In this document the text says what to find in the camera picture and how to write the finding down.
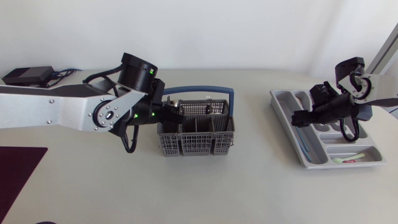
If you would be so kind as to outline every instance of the gray plastic basket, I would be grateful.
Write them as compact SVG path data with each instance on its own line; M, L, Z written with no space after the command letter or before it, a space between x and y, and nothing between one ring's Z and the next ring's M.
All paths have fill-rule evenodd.
M183 86L166 89L164 95L185 91L216 91L229 94L226 100L179 100L183 124L159 123L157 133L165 156L227 155L233 145L233 89L218 86Z

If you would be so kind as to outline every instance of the white wall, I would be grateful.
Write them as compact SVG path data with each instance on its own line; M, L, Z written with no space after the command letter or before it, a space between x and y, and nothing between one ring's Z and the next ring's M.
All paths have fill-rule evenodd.
M16 67L100 70L123 52L159 68L275 68L334 79L367 64L396 0L0 0L0 76Z

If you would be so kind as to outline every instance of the black power supply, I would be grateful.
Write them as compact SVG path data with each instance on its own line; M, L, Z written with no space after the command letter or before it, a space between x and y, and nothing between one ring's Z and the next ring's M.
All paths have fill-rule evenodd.
M51 66L16 68L3 77L2 80L7 85L45 86L51 80L51 74L53 72L54 69Z

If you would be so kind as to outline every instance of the spoon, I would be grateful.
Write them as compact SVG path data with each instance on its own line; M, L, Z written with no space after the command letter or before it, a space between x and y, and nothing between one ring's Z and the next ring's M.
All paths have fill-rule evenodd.
M365 154L359 153L359 154L357 154L357 155L355 155L355 156L350 156L350 157L347 157L347 158L344 158L344 159L333 158L332 160L333 160L333 162L335 162L335 163L342 163L342 162L347 161L347 160L350 160L350 159L359 159L359 158L362 158L362 157L364 157L364 156L365 156Z

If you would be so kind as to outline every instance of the black cable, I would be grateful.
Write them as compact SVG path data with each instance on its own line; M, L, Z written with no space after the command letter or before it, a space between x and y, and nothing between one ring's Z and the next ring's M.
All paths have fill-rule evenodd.
M358 140L359 138L359 124L358 124L358 120L357 119L352 119L353 120L353 126L354 126L354 137L351 139L347 136L346 131L344 130L344 119L340 119L340 130L341 133L343 134L343 137L349 141L349 142L354 142L356 140Z
M89 77L87 77L85 80L83 80L83 83L89 83L90 81L94 80L95 78L99 78L99 77L103 77L103 76L107 76L107 75L112 75L112 74L114 74L116 72L120 72L125 67L126 67L125 64L121 64L117 68L110 69L110 70L105 71L105 72L99 72L99 73L96 73L96 74L92 74Z
M361 91L362 86L356 83L355 76L361 75L359 70L361 69L361 65L358 65L353 72L349 74L349 82L355 88L356 91Z
M129 147L129 140L127 138L127 133L124 133L124 136L121 137L124 148L126 149L126 152L128 152L128 153L133 153L136 150L138 130L139 130L139 125L134 125L134 133L132 135L131 147Z
M56 84L58 84L60 81L62 81L64 78L70 76L72 73L74 73L74 72L76 72L76 71L81 71L81 70L70 68L70 69L65 69L65 70L63 70L63 71L61 71L61 72L54 72L54 73L52 74L51 79L52 79L52 80L56 80L56 79L58 79L58 78L59 78L59 79L58 79L55 83L52 83L52 84L50 84L50 85L47 84L47 85L45 85L45 86L43 86L43 87L45 87L45 88L53 87L53 86L55 86Z
M118 89L116 89L116 85L112 82L112 80L109 77L107 77L106 75L102 76L101 78L104 78L106 81L109 82L109 84L111 84L112 89L114 91L114 95L116 97L119 97Z

